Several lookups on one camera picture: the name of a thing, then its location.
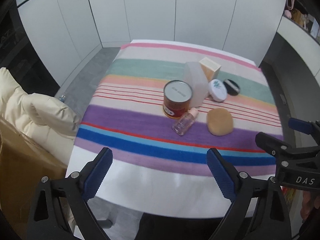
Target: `small glass bottle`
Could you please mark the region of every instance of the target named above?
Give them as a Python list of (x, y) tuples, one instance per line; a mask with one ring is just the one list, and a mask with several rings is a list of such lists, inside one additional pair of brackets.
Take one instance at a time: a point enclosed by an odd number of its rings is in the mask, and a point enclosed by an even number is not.
[(196, 108), (191, 108), (188, 112), (184, 113), (172, 126), (172, 129), (178, 135), (184, 135), (186, 131), (196, 121), (199, 112)]

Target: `tin can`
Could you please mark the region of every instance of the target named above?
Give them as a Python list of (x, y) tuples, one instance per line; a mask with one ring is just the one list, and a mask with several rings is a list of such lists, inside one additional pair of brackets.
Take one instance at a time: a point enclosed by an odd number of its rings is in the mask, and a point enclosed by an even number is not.
[(172, 80), (164, 86), (163, 94), (163, 111), (168, 117), (178, 119), (188, 111), (192, 89), (187, 83)]

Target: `white round container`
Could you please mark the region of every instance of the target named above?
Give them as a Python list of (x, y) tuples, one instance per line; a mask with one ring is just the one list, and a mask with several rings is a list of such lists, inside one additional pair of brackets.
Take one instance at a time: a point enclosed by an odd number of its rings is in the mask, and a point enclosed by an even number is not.
[(209, 93), (213, 100), (222, 102), (227, 98), (227, 89), (219, 79), (213, 79), (209, 82)]

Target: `blue stripe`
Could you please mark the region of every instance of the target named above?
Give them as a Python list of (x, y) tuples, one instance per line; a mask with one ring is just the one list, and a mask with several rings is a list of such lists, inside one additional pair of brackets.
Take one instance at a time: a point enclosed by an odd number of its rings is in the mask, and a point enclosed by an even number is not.
[[(161, 142), (161, 141), (156, 141), (156, 140), (151, 140), (151, 139), (140, 138), (137, 136), (126, 135), (123, 133), (99, 129), (99, 128), (96, 128), (96, 127), (93, 127), (90, 125), (86, 125), (86, 124), (81, 124), (80, 127), (83, 129), (86, 129), (86, 130), (90, 130), (90, 131), (97, 132), (100, 134), (108, 135), (110, 137), (116, 137), (116, 138), (123, 139), (126, 141), (156, 146), (159, 148), (192, 152), (192, 153), (201, 153), (201, 154), (207, 154), (207, 150), (208, 150), (207, 148), (202, 148), (202, 147), (187, 146), (187, 145), (174, 144), (174, 143)], [(239, 151), (231, 151), (231, 150), (219, 150), (219, 152), (222, 156), (239, 156), (239, 157), (249, 157), (249, 158), (260, 158), (260, 157), (274, 158), (273, 156), (271, 156), (267, 153), (239, 152)]]
[[(206, 164), (206, 157), (202, 153), (194, 153), (183, 150), (166, 149), (153, 145), (145, 145), (138, 142), (128, 141), (125, 139), (100, 134), (95, 131), (83, 129), (78, 130), (77, 137), (86, 139), (98, 144), (102, 144), (111, 148), (117, 148), (119, 150), (132, 152), (136, 154), (152, 156), (162, 159), (169, 159), (181, 162), (189, 163), (201, 163)], [(231, 162), (235, 166), (263, 166), (274, 165), (274, 158), (266, 157), (236, 157), (236, 156), (224, 156), (225, 160)]]

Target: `pink bottle cap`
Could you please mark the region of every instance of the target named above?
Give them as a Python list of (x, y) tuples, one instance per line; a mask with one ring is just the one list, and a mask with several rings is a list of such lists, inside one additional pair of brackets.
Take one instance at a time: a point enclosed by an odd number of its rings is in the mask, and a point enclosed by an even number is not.
[(198, 117), (198, 114), (199, 114), (198, 109), (196, 109), (196, 108), (193, 107), (193, 108), (191, 108), (188, 112), (189, 112), (190, 114), (192, 114), (195, 119)]

